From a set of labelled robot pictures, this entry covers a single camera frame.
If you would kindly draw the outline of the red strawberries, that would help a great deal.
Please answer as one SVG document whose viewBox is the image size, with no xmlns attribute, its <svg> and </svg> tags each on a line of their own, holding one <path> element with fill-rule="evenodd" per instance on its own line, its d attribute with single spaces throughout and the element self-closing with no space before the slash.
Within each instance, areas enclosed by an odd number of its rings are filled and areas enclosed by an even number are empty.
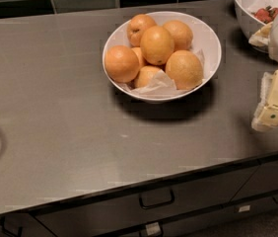
<svg viewBox="0 0 278 237">
<path fill-rule="evenodd" d="M 271 7 L 271 6 L 260 8 L 253 13 L 253 16 L 264 24 L 273 22 L 277 15 L 278 15 L 278 7 Z"/>
</svg>

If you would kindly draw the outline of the right drawer front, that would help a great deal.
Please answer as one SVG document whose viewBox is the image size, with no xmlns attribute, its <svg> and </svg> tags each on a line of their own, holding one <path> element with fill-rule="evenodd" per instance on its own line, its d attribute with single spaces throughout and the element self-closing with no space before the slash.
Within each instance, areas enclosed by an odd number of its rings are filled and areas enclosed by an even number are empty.
<svg viewBox="0 0 278 237">
<path fill-rule="evenodd" d="M 233 200 L 249 198 L 276 190 L 278 190 L 278 159 L 262 162 L 233 197 Z"/>
</svg>

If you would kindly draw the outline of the small middle hidden orange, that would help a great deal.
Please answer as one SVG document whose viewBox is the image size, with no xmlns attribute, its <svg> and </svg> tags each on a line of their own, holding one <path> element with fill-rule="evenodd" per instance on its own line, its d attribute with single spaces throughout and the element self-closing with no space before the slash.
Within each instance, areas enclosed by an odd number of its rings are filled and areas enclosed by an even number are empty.
<svg viewBox="0 0 278 237">
<path fill-rule="evenodd" d="M 131 48 L 138 57 L 140 67 L 146 66 L 148 63 L 142 54 L 142 50 L 140 47 L 132 47 Z"/>
</svg>

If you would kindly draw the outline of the lower drawer with label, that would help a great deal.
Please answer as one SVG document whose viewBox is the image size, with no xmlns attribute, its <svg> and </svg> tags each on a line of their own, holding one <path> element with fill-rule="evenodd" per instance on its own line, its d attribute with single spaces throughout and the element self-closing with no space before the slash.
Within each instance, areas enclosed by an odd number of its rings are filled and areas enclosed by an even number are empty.
<svg viewBox="0 0 278 237">
<path fill-rule="evenodd" d="M 181 237 L 273 209 L 278 209 L 278 190 L 161 218 L 96 237 Z"/>
</svg>

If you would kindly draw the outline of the white bowl with strawberries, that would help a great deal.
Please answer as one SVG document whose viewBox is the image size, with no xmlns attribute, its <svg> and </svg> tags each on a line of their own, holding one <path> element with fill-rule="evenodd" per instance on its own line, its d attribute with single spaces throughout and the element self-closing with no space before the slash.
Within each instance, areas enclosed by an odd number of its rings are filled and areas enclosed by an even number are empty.
<svg viewBox="0 0 278 237">
<path fill-rule="evenodd" d="M 235 0 L 237 19 L 248 40 L 255 32 L 266 25 L 257 20 L 253 13 L 267 6 L 278 7 L 278 0 Z M 250 45 L 259 51 L 268 52 L 268 46 L 257 47 L 252 44 Z"/>
</svg>

